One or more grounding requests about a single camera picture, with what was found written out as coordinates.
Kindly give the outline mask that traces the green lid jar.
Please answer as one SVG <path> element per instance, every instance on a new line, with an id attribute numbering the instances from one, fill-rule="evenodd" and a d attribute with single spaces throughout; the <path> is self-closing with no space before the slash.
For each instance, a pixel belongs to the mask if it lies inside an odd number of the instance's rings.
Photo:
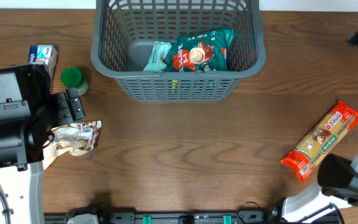
<path id="1" fill-rule="evenodd" d="M 86 94 L 89 89 L 89 83 L 79 68 L 68 67 L 64 69 L 60 79 L 67 89 L 76 88 L 79 95 Z"/>

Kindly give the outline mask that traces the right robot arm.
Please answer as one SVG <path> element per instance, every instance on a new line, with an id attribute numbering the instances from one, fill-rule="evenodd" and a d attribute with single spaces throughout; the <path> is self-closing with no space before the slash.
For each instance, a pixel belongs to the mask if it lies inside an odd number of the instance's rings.
<path id="1" fill-rule="evenodd" d="M 282 159 L 300 180 L 317 169 L 317 181 L 274 206 L 269 223 L 343 223 L 340 210 L 358 206 L 358 155 L 348 160 L 331 153 L 357 122 L 358 113 L 339 101 Z"/>

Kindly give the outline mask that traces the light blue wipes packet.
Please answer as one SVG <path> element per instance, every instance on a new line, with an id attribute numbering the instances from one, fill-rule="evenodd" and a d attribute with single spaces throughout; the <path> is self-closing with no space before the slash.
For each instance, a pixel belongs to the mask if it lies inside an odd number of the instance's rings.
<path id="1" fill-rule="evenodd" d="M 164 62 L 172 45 L 169 42 L 154 42 L 152 53 L 149 57 L 144 72 L 159 72 L 165 70 L 167 64 Z"/>

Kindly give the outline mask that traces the green Nescafe coffee bag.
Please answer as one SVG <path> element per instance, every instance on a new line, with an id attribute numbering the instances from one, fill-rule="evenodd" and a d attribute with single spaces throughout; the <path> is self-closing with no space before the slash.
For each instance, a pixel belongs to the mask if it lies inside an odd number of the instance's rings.
<path id="1" fill-rule="evenodd" d="M 181 35 L 168 53 L 171 72 L 227 70 L 227 52 L 236 36 L 234 29 L 207 30 Z"/>

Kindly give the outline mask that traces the red spaghetti pasta pack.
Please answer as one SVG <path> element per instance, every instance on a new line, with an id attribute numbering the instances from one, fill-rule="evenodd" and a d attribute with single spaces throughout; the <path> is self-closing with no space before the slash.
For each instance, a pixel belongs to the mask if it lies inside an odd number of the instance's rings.
<path id="1" fill-rule="evenodd" d="M 289 166 L 300 181 L 305 181 L 357 123 L 358 112 L 338 101 L 281 163 Z"/>

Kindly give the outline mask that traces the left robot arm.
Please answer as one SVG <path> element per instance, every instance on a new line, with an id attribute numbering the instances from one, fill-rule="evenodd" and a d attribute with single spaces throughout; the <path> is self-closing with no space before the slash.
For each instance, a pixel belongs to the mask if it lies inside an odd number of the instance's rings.
<path id="1" fill-rule="evenodd" d="M 76 88 L 50 90 L 43 64 L 0 69 L 0 223 L 44 223 L 44 148 L 53 128 L 85 118 Z"/>

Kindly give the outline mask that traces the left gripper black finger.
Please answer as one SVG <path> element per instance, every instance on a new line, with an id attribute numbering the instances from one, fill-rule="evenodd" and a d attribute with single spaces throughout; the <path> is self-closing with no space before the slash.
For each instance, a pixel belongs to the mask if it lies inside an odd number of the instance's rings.
<path id="1" fill-rule="evenodd" d="M 64 92 L 53 95 L 53 102 L 57 110 L 56 126 L 64 126 L 73 122 L 68 100 Z"/>
<path id="2" fill-rule="evenodd" d="M 68 97 L 68 105 L 71 110 L 71 117 L 74 121 L 79 121 L 85 118 L 85 111 L 80 99 L 80 95 L 76 88 L 66 89 Z"/>

